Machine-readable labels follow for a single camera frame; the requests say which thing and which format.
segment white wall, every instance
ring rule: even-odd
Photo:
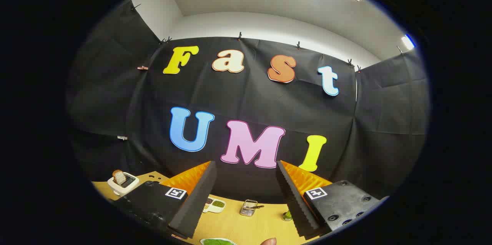
[[[183,15],[174,0],[132,0],[143,21],[159,40],[171,36],[173,26]]]
[[[237,37],[239,32],[243,33],[243,38],[256,38],[292,45],[300,41],[302,48],[334,56],[343,61],[351,58],[354,65],[362,68],[381,61],[354,42],[318,26],[285,17],[253,12],[214,12],[182,17],[172,27],[170,36],[173,40],[198,37]]]

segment wooden table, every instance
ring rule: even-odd
[[[138,176],[138,178],[139,184],[147,180],[157,182],[167,180],[167,177],[157,172],[146,173]],[[93,182],[93,184],[103,197],[113,200],[119,198],[113,193],[107,182]],[[260,202],[259,205],[265,207],[256,210],[253,216],[245,217],[239,214],[243,206],[242,201],[214,195],[210,195],[210,198],[225,201],[224,210],[220,213],[202,213],[193,238],[186,239],[186,242],[201,245],[200,240],[204,238],[220,237],[227,238],[237,245],[260,245],[264,240],[276,237],[278,245],[300,245],[317,238],[305,240],[304,237],[299,237],[294,222],[282,220],[283,213],[288,210],[284,203]]]

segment blue letter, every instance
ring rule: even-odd
[[[209,131],[209,124],[214,121],[213,114],[208,112],[197,112],[195,117],[198,119],[198,129],[196,130],[196,138],[193,142],[190,142],[183,138],[183,130],[185,129],[186,117],[189,117],[190,111],[186,108],[171,108],[171,129],[169,137],[171,142],[181,150],[188,152],[198,152],[202,150],[207,143],[207,134]]]
[[[321,73],[323,79],[323,90],[326,94],[337,96],[338,88],[333,87],[333,79],[338,80],[338,75],[332,72],[332,68],[330,66],[320,67],[318,68],[318,72]]]

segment green vegetable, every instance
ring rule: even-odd
[[[221,201],[214,201],[212,203],[212,206],[216,206],[216,207],[220,207],[220,208],[223,208],[225,206],[225,203],[221,202]]]
[[[220,239],[205,239],[203,240],[204,245],[233,245],[227,240],[220,240]]]

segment pink letter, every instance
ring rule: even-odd
[[[227,127],[231,130],[229,145],[225,155],[220,159],[227,163],[238,163],[236,156],[240,147],[241,156],[245,164],[249,164],[256,154],[260,153],[260,158],[254,162],[255,166],[261,168],[276,167],[276,152],[280,138],[285,135],[285,130],[279,127],[269,126],[263,130],[256,141],[253,141],[249,126],[244,121],[230,120]]]

